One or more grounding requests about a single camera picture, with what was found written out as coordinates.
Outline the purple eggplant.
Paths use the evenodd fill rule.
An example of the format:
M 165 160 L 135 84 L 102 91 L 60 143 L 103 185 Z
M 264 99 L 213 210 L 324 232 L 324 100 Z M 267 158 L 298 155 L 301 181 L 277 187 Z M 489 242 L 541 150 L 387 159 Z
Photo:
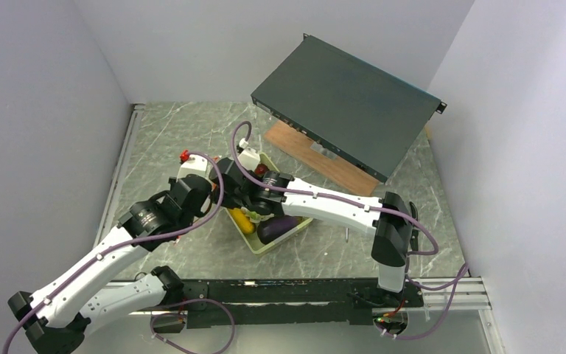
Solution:
M 263 244 L 269 244 L 298 226 L 297 217 L 279 216 L 261 222 L 256 229 L 257 237 Z

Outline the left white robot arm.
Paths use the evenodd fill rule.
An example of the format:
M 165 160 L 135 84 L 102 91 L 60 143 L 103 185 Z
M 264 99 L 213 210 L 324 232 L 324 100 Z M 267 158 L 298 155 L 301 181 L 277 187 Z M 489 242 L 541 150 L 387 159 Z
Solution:
M 131 285 L 107 289 L 124 268 L 157 249 L 159 236 L 202 218 L 211 183 L 194 174 L 170 178 L 169 189 L 136 202 L 83 259 L 45 287 L 19 291 L 7 304 L 37 353 L 72 353 L 98 328 L 142 308 L 176 308 L 184 283 L 167 265 Z

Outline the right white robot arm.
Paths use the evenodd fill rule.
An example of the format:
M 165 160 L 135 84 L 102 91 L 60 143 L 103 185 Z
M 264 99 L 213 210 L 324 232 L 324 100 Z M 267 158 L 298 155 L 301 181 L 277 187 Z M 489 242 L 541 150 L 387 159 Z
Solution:
M 406 258 L 417 219 L 397 194 L 388 192 L 382 198 L 349 195 L 275 170 L 257 177 L 230 158 L 217 161 L 209 180 L 217 186 L 215 197 L 221 197 L 229 209 L 245 208 L 264 218 L 313 218 L 372 237 L 378 300 L 394 306 L 404 298 Z

